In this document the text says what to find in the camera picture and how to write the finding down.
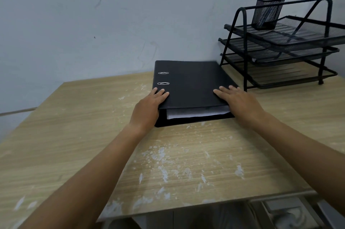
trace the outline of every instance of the white paper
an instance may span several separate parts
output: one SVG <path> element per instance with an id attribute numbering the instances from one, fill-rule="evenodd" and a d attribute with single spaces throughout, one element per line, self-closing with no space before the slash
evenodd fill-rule
<path id="1" fill-rule="evenodd" d="M 226 114 L 230 109 L 227 105 L 218 107 L 205 108 L 184 108 L 184 109 L 167 109 L 167 119 L 187 118 L 187 117 L 207 117 L 210 115 Z"/>

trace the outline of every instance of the top tray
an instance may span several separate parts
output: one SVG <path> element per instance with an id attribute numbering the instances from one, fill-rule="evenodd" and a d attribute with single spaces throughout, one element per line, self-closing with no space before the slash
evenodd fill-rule
<path id="1" fill-rule="evenodd" d="M 241 37 L 244 26 L 235 26 Z M 231 25 L 224 28 L 230 31 Z M 336 23 L 286 16 L 277 20 L 274 30 L 256 30 L 247 25 L 248 40 L 276 52 L 298 51 L 345 44 L 345 26 Z"/>

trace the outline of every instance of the person's right arm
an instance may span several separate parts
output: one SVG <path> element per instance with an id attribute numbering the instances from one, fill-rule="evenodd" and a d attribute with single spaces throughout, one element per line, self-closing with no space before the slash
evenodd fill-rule
<path id="1" fill-rule="evenodd" d="M 342 154 L 265 112 L 255 97 L 240 88 L 220 87 L 214 93 L 228 102 L 231 113 L 253 129 L 339 213 L 345 216 L 345 154 Z"/>

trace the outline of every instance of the metal frame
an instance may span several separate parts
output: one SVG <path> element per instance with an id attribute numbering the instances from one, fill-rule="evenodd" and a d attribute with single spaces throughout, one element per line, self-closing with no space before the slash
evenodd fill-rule
<path id="1" fill-rule="evenodd" d="M 319 81 L 319 84 L 323 84 L 323 79 L 327 78 L 327 77 L 331 77 L 334 75 L 337 75 L 337 73 L 333 70 L 328 69 L 327 67 L 325 67 L 325 61 L 326 61 L 326 56 L 321 58 L 321 63 L 316 63 L 313 61 L 305 61 L 306 63 L 316 66 L 319 68 L 318 71 L 318 76 L 317 77 L 309 77 L 309 78 L 304 78 L 304 79 L 297 79 L 297 80 L 289 80 L 289 81 L 283 81 L 283 82 L 277 82 L 277 83 L 270 83 L 270 84 L 259 84 L 256 81 L 254 81 L 254 79 L 248 74 L 248 60 L 250 59 L 250 57 L 248 56 L 248 48 L 247 48 L 247 41 L 248 41 L 248 35 L 247 35 L 247 10 L 250 9 L 256 9 L 256 8 L 266 8 L 266 7 L 272 7 L 272 6 L 281 6 L 281 5 L 290 5 L 290 4 L 297 4 L 297 3 L 305 3 L 305 2 L 313 2 L 315 1 L 314 5 L 311 7 L 311 9 L 308 11 L 308 13 L 305 15 L 304 19 L 307 19 L 310 14 L 314 11 L 314 9 L 317 7 L 317 5 L 323 1 L 323 0 L 298 0 L 298 1 L 290 1 L 290 2 L 283 2 L 283 3 L 276 3 L 276 4 L 266 4 L 266 5 L 258 5 L 258 6 L 247 6 L 247 7 L 241 7 L 239 8 L 236 13 L 235 13 L 235 17 L 229 32 L 229 36 L 228 39 L 226 41 L 225 44 L 225 48 L 222 55 L 222 60 L 220 62 L 220 65 L 226 65 L 226 64 L 230 64 L 234 69 L 236 69 L 243 77 L 243 89 L 244 91 L 247 91 L 247 89 L 249 88 L 272 88 L 272 87 L 281 87 L 281 86 L 285 86 L 285 85 L 293 85 L 293 84 L 299 84 L 299 83 L 307 83 L 307 82 L 313 82 L 313 81 Z M 328 6 L 327 6 L 327 16 L 326 16 L 326 22 L 330 23 L 330 19 L 331 19 L 331 15 L 332 15 L 332 7 L 333 7 L 333 0 L 325 0 L 328 2 Z M 227 57 L 226 51 L 229 47 L 229 41 L 231 39 L 231 36 L 234 32 L 235 29 L 235 24 L 237 22 L 237 18 L 239 13 L 242 12 L 243 14 L 243 49 L 244 49 L 244 68 L 243 70 L 240 69 L 238 66 L 236 66 L 235 64 L 238 63 L 234 63 L 233 61 L 231 61 L 230 58 Z M 295 32 L 297 32 L 302 25 L 304 24 L 305 21 L 301 21 L 301 23 L 299 24 L 299 26 L 296 28 Z M 329 37 L 329 31 L 330 31 L 330 27 L 326 26 L 325 27 L 325 38 Z M 322 73 L 323 71 L 328 71 L 330 73 L 332 73 L 331 75 L 326 75 L 323 76 Z M 247 86 L 247 81 L 249 81 L 253 86 L 252 87 L 248 87 Z"/>

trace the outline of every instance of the forearm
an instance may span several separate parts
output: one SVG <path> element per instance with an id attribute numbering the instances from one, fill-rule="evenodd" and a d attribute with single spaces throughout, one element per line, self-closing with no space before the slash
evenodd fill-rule
<path id="1" fill-rule="evenodd" d="M 95 203 L 101 213 L 115 185 L 144 134 L 126 126 L 118 136 L 87 165 L 44 201 L 21 228 L 70 228 Z"/>
<path id="2" fill-rule="evenodd" d="M 267 114 L 253 125 L 284 159 L 339 212 L 345 214 L 345 155 Z"/>

